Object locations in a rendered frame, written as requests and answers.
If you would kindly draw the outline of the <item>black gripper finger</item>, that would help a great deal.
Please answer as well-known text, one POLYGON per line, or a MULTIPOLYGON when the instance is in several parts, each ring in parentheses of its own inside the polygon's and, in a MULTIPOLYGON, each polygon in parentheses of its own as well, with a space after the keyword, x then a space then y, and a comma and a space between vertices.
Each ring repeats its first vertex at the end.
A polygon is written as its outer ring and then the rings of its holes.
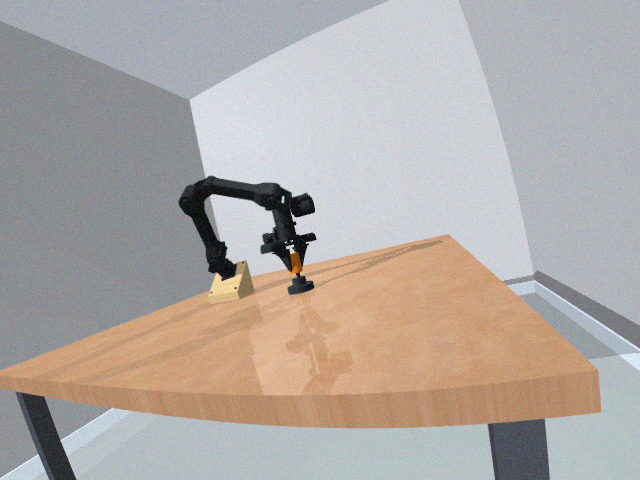
POLYGON ((301 261, 301 265, 303 267, 303 262, 304 262, 304 257, 305 257, 305 253, 306 253, 306 249, 308 244, 304 244, 304 245, 300 245, 300 246, 296 246, 296 247, 292 247, 292 249, 296 252, 298 252, 299 257, 300 257, 300 261, 301 261))
POLYGON ((286 266, 286 268, 288 269, 289 272, 292 271, 290 249, 286 249, 286 250, 282 250, 282 251, 278 251, 278 252, 273 252, 272 254, 277 255, 282 260, 282 262, 284 263, 284 265, 286 266))

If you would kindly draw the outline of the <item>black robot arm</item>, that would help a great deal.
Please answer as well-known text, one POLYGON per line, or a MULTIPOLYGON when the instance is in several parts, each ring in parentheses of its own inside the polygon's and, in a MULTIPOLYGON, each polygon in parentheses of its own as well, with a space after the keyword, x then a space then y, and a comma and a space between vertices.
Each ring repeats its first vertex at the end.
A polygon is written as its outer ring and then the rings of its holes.
POLYGON ((276 183, 249 184, 210 175, 187 185, 181 194, 179 207, 192 218, 203 240, 206 259, 209 263, 208 271, 217 272, 221 276, 221 281, 236 276, 237 264, 226 258, 228 247, 224 241, 220 242, 216 239, 216 234, 206 216, 205 200, 211 194, 254 201, 265 207, 264 210, 272 211, 275 223, 292 219, 291 213, 295 218, 315 213, 313 199, 308 193, 292 197, 292 192, 276 183), (284 203, 281 202, 282 196, 284 196, 284 203))

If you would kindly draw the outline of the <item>orange knob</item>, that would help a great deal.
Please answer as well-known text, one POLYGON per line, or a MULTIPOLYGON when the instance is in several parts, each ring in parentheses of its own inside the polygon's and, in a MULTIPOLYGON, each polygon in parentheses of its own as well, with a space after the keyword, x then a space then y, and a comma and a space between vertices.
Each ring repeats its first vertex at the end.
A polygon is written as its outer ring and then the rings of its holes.
POLYGON ((290 272, 290 274, 302 272, 303 269, 298 252, 290 254, 290 257, 292 264, 292 271, 290 272))

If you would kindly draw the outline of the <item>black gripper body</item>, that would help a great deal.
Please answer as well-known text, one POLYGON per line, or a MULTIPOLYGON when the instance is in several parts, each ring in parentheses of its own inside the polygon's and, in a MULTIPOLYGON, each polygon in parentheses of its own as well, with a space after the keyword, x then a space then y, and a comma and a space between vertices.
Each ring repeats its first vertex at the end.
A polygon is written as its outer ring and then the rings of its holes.
POLYGON ((263 244, 260 246, 260 253, 266 254, 270 252, 278 252, 282 250, 286 250, 286 246, 294 245, 300 246, 306 244, 306 242, 311 242, 316 240, 315 234, 308 233, 304 235, 296 235, 295 227, 296 221, 293 222, 293 219, 284 220, 275 223, 276 227, 273 227, 274 230, 277 230, 278 240, 275 242, 263 244), (291 240, 293 240, 291 242, 291 240), (285 243, 287 242, 287 243, 285 243))

